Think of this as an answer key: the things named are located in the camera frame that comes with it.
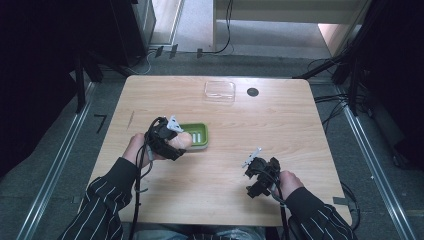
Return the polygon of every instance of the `human hand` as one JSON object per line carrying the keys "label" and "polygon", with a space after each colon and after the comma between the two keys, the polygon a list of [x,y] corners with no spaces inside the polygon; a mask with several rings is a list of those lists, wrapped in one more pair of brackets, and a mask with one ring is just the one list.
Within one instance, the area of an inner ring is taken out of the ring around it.
{"label": "human hand", "polygon": [[286,200],[294,190],[300,187],[304,187],[304,185],[294,173],[289,171],[280,172],[280,189],[283,194],[283,200]]}
{"label": "human hand", "polygon": [[[144,145],[144,134],[143,133],[135,134],[133,137],[131,137],[130,143],[128,144],[127,149],[125,150],[122,157],[127,159],[128,161],[130,161],[134,165],[138,165],[140,163],[140,159],[141,159],[140,148],[143,145]],[[154,158],[154,160],[164,160],[165,159],[164,157],[162,157],[162,156],[160,156],[156,153],[153,153],[153,158]],[[142,167],[145,167],[148,164],[149,164],[149,157],[148,157],[147,151],[146,151],[144,153],[144,159],[143,159],[143,166]]]}

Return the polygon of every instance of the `clear plastic container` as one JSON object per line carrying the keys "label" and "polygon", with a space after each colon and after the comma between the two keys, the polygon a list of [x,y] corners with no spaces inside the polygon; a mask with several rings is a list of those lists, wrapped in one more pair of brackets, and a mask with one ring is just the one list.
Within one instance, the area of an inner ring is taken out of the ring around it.
{"label": "clear plastic container", "polygon": [[208,81],[205,84],[205,99],[207,101],[234,102],[236,85],[233,82]]}

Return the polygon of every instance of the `metal frame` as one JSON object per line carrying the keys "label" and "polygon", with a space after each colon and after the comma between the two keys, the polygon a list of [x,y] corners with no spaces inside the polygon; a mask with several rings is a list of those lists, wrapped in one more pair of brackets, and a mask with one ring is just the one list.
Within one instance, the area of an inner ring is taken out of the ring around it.
{"label": "metal frame", "polygon": [[92,95],[96,89],[96,86],[97,83],[92,82],[88,85],[87,90],[85,92],[87,100],[86,104],[81,109],[81,112],[75,115],[71,127],[69,128],[69,131],[66,134],[66,137],[59,149],[59,152],[57,153],[56,158],[52,166],[50,167],[50,170],[44,180],[44,183],[41,186],[37,197],[31,205],[25,222],[22,225],[18,237],[16,238],[17,240],[28,240],[33,238],[34,233],[37,230],[38,223],[40,222],[40,219],[43,216],[44,210],[46,209],[47,204],[49,203],[53,190],[60,178],[66,161],[68,160],[68,156],[75,143],[75,139],[77,138],[81,126],[84,123],[85,117],[87,116],[87,112],[90,109]]}
{"label": "metal frame", "polygon": [[[343,90],[340,87],[336,87],[338,93],[342,93]],[[365,161],[368,165],[368,168],[371,171],[374,182],[377,185],[378,190],[383,198],[386,208],[392,218],[392,221],[398,231],[398,234],[401,239],[412,240],[417,239],[412,227],[409,223],[406,213],[401,206],[398,198],[396,197],[395,192],[393,191],[389,180],[387,179],[386,174],[384,173],[377,156],[374,153],[374,150],[370,144],[370,141],[367,138],[367,135],[362,128],[361,121],[358,117],[354,116],[349,108],[344,108],[344,113],[346,118],[352,128],[352,132],[358,141],[359,147],[364,154]]]}

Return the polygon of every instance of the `green tray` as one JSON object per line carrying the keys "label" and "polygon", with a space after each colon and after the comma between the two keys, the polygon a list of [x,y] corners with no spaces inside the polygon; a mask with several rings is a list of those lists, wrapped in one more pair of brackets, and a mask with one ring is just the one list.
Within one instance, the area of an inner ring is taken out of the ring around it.
{"label": "green tray", "polygon": [[187,150],[199,150],[208,147],[208,127],[204,123],[184,123],[180,124],[184,132],[190,133],[193,143]]}

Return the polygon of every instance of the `person's right hand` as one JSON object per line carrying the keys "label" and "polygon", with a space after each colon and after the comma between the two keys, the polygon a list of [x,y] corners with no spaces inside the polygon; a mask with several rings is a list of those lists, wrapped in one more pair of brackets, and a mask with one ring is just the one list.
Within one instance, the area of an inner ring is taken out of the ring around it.
{"label": "person's right hand", "polygon": [[289,171],[280,172],[280,189],[283,194],[283,200],[286,200],[294,190],[300,187],[304,187],[304,185],[294,173]]}

